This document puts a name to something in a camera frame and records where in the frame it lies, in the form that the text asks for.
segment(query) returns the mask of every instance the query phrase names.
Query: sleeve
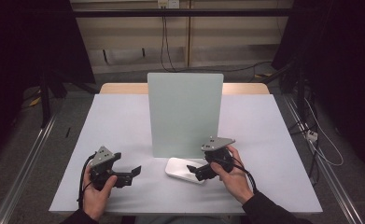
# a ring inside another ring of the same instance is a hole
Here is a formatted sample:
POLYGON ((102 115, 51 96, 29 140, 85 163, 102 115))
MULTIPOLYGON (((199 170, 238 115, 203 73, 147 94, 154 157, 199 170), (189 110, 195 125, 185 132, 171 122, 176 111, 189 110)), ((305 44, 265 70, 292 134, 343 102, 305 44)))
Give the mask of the sleeve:
POLYGON ((260 192, 249 199, 243 209, 252 224, 312 224, 306 219, 296 218, 260 192))
POLYGON ((78 209, 70 217, 64 220, 61 224, 79 223, 79 224, 98 224, 97 221, 91 219, 83 210, 78 209))

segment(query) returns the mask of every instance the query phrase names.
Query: white object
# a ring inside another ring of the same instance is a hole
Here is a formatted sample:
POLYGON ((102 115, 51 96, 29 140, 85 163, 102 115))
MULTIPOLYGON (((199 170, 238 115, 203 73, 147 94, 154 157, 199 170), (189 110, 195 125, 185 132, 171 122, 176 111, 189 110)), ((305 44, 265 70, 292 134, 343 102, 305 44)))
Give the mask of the white object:
MULTIPOLYGON (((54 196, 50 212, 77 210, 77 186, 84 161, 100 146, 121 152, 114 171, 142 165, 133 184, 112 189, 105 211, 114 215, 242 215, 217 178, 181 184, 164 169, 168 158, 153 158, 147 95, 95 95, 91 110, 54 196)), ((223 95, 218 136, 235 138, 258 190, 292 213, 322 208, 272 95, 223 95)))
POLYGON ((167 162, 167 166, 165 167, 165 173, 179 179, 187 180, 196 184, 202 184, 204 180, 197 180, 196 175, 189 171, 187 165, 194 166, 196 168, 203 166, 203 164, 194 161, 170 158, 167 162))
POLYGON ((147 74, 153 156, 203 157, 202 144, 218 136, 222 74, 147 74))
POLYGON ((168 8, 179 8, 179 0, 168 0, 168 8))

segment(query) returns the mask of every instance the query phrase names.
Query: table surface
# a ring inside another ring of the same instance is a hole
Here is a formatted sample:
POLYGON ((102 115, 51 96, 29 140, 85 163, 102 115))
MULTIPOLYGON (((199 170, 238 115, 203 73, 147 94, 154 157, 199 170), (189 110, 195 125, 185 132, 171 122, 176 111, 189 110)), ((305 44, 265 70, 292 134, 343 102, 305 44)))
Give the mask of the table surface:
MULTIPOLYGON (((238 84, 236 89, 261 85, 238 84)), ((152 156, 147 95, 141 92, 104 94, 115 92, 109 89, 110 86, 123 84, 105 84, 102 94, 95 96, 50 212, 70 213, 77 209, 77 185, 82 165, 100 146, 106 146, 114 153, 121 152, 121 160, 113 167, 117 172, 142 165, 142 173, 134 178, 132 186, 112 190, 106 208, 108 213, 244 213, 241 204, 216 178, 198 185, 168 176, 164 172, 168 159, 152 156)), ((135 85, 138 86, 145 88, 143 83, 135 85)), ((239 149, 246 168, 255 177, 258 189, 275 203, 292 213, 322 212, 273 96, 263 91, 259 94, 252 90, 247 92, 251 94, 239 91, 235 95, 222 96, 218 135, 236 139, 233 145, 239 149)), ((193 161, 205 164, 204 160, 193 161)))

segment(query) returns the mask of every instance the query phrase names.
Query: wire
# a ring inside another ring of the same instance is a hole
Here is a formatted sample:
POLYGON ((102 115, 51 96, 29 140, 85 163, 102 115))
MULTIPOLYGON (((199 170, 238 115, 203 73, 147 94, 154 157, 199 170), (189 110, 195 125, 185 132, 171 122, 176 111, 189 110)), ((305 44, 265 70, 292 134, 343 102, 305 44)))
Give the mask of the wire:
POLYGON ((92 160, 94 158, 95 154, 97 154, 97 152, 95 152, 94 154, 89 156, 89 158, 87 158, 87 160, 85 161, 85 163, 83 165, 82 173, 80 175, 79 194, 78 194, 78 198, 77 198, 77 203, 78 203, 80 209, 83 208, 84 191, 86 190, 86 187, 88 187, 91 184, 91 182, 90 182, 84 189, 82 189, 84 173, 85 173, 87 164, 89 163, 90 160, 92 160))
POLYGON ((322 154, 321 152, 319 152, 319 151, 317 151, 317 149, 316 149, 316 151, 318 152, 318 155, 325 161, 325 162, 327 162, 328 164, 330 164, 330 165, 334 165, 334 166, 341 166, 341 165, 343 165, 344 164, 344 158, 343 158, 343 155, 342 155, 342 153, 340 153, 340 150, 339 150, 339 148, 337 148, 334 144, 333 144, 333 142, 328 138, 328 136, 325 134, 325 132, 322 130, 322 128, 321 128, 321 126, 319 125, 319 122, 318 122, 318 120, 316 119, 316 116, 314 116, 314 111, 313 111, 313 108, 310 106, 310 103, 307 101, 307 99, 306 98, 304 98, 304 100, 305 100, 305 102, 308 104, 308 106, 310 107, 310 110, 311 110, 311 112, 313 113, 313 118, 314 118, 314 120, 316 121, 316 125, 318 126, 318 128, 319 128, 319 130, 324 134, 324 136, 328 139, 328 141, 330 141, 330 143, 333 145, 333 147, 336 149, 336 151, 337 151, 337 153, 339 154, 339 156, 340 156, 340 159, 341 159, 341 162, 340 163, 334 163, 334 162, 331 162, 331 161, 329 161, 326 157, 325 157, 325 155, 324 154, 322 154))
POLYGON ((235 168, 237 168, 237 169, 239 169, 239 170, 241 170, 241 171, 243 171, 244 173, 246 173, 246 175, 248 176, 248 179, 249 179, 249 181, 251 182, 251 186, 252 186, 252 191, 254 192, 254 194, 256 194, 256 193, 258 193, 259 191, 258 191, 258 189, 257 189, 257 187, 256 187, 256 183, 255 183, 255 179, 254 179, 254 177, 252 176, 252 174, 251 173, 249 173, 249 171, 248 170, 246 170, 245 168, 244 168, 244 165, 240 162, 240 161, 238 161, 240 164, 241 164, 241 166, 239 166, 239 165, 236 165, 236 164, 234 164, 234 163, 231 163, 231 162, 229 162, 229 161, 224 161, 224 160, 220 160, 220 159, 217 159, 217 158, 214 158, 213 159, 214 161, 219 161, 219 162, 222 162, 222 163, 226 163, 226 164, 229 164, 229 165, 232 165, 232 166, 234 166, 235 168))
POLYGON ((176 72, 176 70, 173 66, 173 62, 171 61, 170 50, 168 49, 167 20, 165 19, 165 17, 162 17, 161 66, 167 72, 176 72), (165 44, 166 44, 166 48, 167 48, 168 60, 170 62, 171 67, 173 68, 173 71, 166 69, 164 66, 164 63, 162 61, 162 51, 164 49, 164 39, 165 39, 165 44))
POLYGON ((313 183, 313 187, 316 185, 316 183, 318 183, 319 181, 319 167, 318 164, 316 162, 316 155, 318 154, 318 151, 315 151, 313 154, 313 158, 311 159, 311 166, 310 166, 310 171, 308 173, 308 176, 311 177, 311 175, 313 174, 313 169, 314 166, 316 166, 316 182, 313 183))
POLYGON ((264 64, 264 63, 272 63, 272 62, 260 62, 260 63, 255 63, 254 65, 250 65, 248 67, 243 67, 243 68, 236 68, 236 69, 210 69, 210 68, 187 68, 187 69, 182 69, 179 70, 177 72, 186 72, 186 71, 214 71, 214 72, 239 72, 239 71, 244 71, 250 68, 254 68, 258 65, 264 64))

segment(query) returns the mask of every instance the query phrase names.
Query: person's left hand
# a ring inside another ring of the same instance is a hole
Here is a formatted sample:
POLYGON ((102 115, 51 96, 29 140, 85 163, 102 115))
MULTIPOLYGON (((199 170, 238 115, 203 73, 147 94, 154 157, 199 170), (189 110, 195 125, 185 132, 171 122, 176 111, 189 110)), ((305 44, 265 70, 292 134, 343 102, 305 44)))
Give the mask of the person's left hand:
POLYGON ((83 197, 83 211, 89 215, 92 219, 99 221, 101 215, 105 211, 106 202, 109 198, 110 191, 118 179, 117 176, 110 176, 104 185, 104 188, 100 191, 94 188, 90 181, 90 169, 91 167, 88 165, 86 167, 83 179, 83 186, 86 187, 84 191, 83 197))

